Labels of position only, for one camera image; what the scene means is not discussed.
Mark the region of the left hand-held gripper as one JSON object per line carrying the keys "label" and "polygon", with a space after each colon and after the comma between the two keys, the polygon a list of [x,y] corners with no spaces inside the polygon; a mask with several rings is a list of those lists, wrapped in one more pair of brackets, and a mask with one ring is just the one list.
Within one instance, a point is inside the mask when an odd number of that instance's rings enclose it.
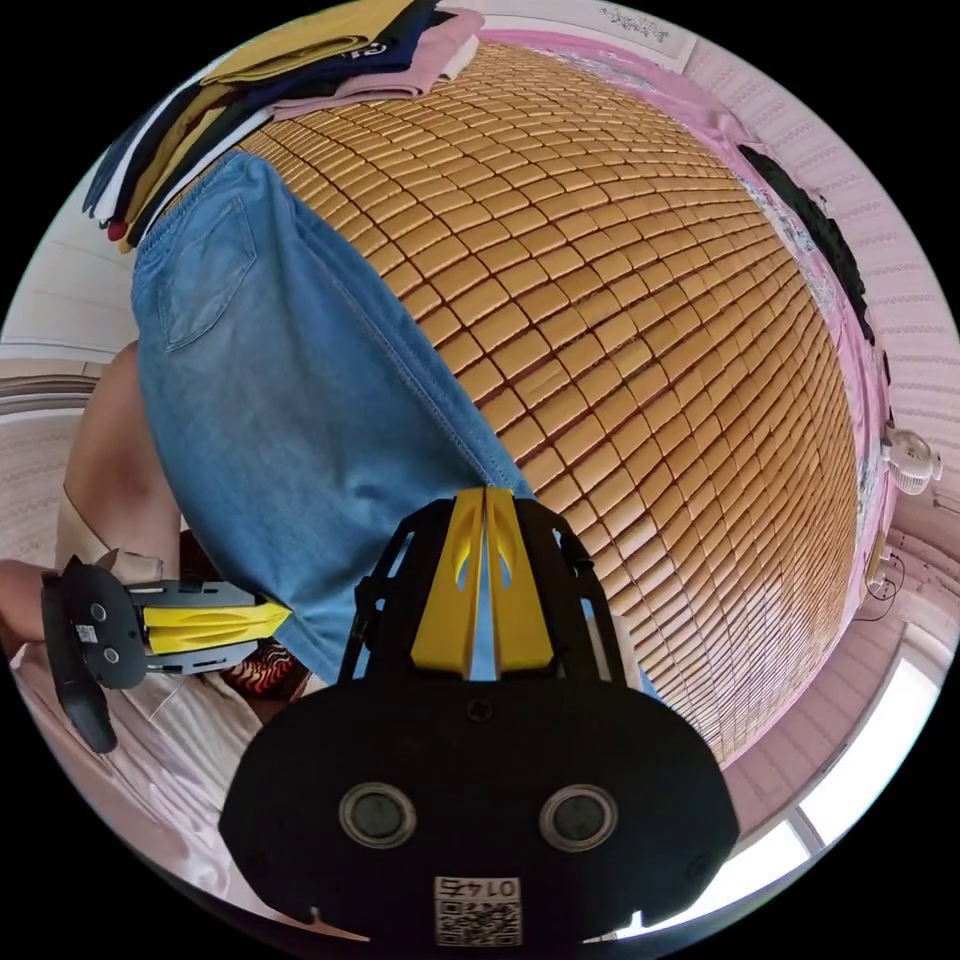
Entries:
{"label": "left hand-held gripper", "polygon": [[100,563],[72,556],[47,579],[53,605],[50,651],[77,654],[111,689],[149,674],[195,675],[228,669],[269,638],[291,611],[230,583],[161,579],[123,583]]}

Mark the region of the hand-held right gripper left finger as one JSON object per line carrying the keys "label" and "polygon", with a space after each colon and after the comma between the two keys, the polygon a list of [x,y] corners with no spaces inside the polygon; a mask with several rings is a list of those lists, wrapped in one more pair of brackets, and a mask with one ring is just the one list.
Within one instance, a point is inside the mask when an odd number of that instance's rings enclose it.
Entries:
{"label": "hand-held right gripper left finger", "polygon": [[484,543],[484,489],[453,501],[423,614],[411,648],[421,671],[471,670]]}

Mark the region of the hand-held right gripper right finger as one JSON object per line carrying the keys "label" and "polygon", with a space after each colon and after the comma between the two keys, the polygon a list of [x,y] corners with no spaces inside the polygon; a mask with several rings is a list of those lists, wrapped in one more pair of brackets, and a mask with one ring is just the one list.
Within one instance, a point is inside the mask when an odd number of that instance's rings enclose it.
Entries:
{"label": "hand-held right gripper right finger", "polygon": [[485,522],[495,669],[545,671],[553,647],[509,490],[485,489]]}

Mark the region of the person's left hand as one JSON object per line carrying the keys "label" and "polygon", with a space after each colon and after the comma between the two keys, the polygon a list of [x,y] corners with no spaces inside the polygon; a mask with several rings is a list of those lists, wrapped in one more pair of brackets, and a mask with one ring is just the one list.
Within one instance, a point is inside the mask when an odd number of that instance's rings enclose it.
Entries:
{"label": "person's left hand", "polygon": [[8,660],[27,644],[44,642],[41,605],[47,570],[26,562],[0,563],[1,642]]}

